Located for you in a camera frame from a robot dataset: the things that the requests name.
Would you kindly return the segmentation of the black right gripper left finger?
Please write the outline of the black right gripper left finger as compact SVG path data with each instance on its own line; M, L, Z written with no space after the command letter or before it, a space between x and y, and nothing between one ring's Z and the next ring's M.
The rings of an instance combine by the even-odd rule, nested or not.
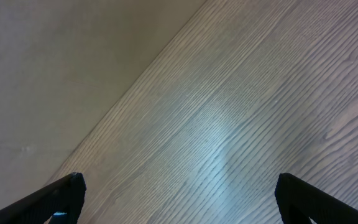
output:
M76 224L85 202L83 174L74 172L0 210L0 223Z

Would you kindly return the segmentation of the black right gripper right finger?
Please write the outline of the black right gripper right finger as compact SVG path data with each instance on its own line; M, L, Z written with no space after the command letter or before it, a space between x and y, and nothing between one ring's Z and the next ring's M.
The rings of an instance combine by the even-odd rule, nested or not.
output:
M289 173L278 176L275 198L284 224L358 223L358 210Z

